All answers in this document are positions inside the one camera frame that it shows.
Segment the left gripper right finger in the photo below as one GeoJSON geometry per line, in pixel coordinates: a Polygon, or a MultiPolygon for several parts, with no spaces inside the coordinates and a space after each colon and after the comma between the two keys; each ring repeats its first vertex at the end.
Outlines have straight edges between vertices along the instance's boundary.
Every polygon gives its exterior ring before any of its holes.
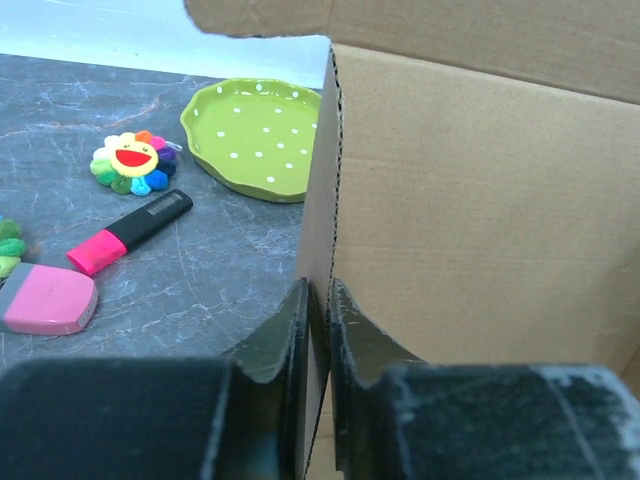
{"type": "Polygon", "coordinates": [[[331,288],[336,467],[347,479],[635,479],[639,403],[597,365],[430,364],[331,288]]]}

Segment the brown cardboard box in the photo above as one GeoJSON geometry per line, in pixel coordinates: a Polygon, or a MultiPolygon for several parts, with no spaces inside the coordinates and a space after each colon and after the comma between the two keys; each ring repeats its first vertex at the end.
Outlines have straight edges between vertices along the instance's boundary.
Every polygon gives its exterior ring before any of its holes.
{"type": "Polygon", "coordinates": [[[635,1],[189,1],[331,43],[298,271],[436,363],[639,375],[635,1]]]}

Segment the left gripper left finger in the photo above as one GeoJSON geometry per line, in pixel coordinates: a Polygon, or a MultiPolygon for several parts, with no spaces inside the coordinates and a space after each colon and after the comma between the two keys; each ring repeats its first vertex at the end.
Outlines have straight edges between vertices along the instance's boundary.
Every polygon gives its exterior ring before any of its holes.
{"type": "Polygon", "coordinates": [[[1,377],[5,479],[300,479],[309,285],[219,356],[30,360],[1,377]]]}

